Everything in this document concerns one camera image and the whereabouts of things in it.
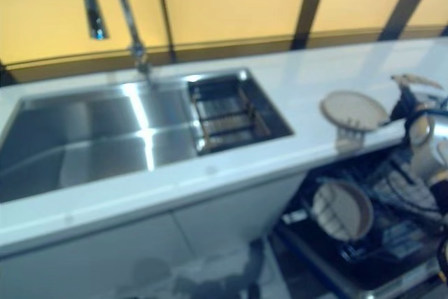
dishwasher door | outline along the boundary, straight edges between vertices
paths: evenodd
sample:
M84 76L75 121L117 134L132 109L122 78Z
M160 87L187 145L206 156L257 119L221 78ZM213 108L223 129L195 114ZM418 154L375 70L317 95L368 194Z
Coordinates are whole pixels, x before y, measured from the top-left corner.
M310 171L276 233L340 298L395 298L438 272L436 250L445 233L429 190L409 171L400 146ZM312 213L326 179L347 180L369 196L374 224L356 242L327 235Z

white plate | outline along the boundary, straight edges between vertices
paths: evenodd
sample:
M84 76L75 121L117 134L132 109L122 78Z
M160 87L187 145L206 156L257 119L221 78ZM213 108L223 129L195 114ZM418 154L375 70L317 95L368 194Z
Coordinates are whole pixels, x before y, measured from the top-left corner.
M379 102L348 90L330 93L322 100L321 110L337 126L362 132L373 131L389 119Z
M323 231L344 242L364 237L374 219L368 196L343 181L321 185L314 194L312 212Z

open dishwasher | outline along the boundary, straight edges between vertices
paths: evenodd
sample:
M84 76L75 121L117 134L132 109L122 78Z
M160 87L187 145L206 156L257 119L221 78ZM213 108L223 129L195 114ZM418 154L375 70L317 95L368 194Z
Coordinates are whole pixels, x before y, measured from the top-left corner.
M411 172L410 157L397 146L310 171L276 227L339 298L396 298L438 273L445 227L429 189ZM349 207L337 214L334 195L317 198L322 185L341 181L368 197L371 209L363 205L360 214L370 220L357 224L362 235L347 227Z

floor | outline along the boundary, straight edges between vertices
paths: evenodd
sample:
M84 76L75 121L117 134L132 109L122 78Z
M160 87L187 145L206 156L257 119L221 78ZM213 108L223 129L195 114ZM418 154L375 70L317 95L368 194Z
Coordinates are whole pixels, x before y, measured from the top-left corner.
M336 299L288 251L270 236L250 246L195 260L171 277L116 299ZM448 299L448 287L437 278L397 299Z
M182 265L169 279L117 297L125 298L291 299L266 239Z

yellow wall panel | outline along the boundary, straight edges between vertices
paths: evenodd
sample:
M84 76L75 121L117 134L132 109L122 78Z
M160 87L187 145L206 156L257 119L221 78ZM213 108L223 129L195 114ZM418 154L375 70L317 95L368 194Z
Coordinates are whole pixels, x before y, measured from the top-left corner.
M130 0L148 47L166 46L160 0ZM10 64L125 49L130 36L118 0L99 0L110 38L92 40L83 0L0 0L0 58Z
M292 36L302 0L167 0L174 43Z
M311 32L381 29L398 0L321 0Z
M420 0L407 23L408 26L448 24L447 0Z

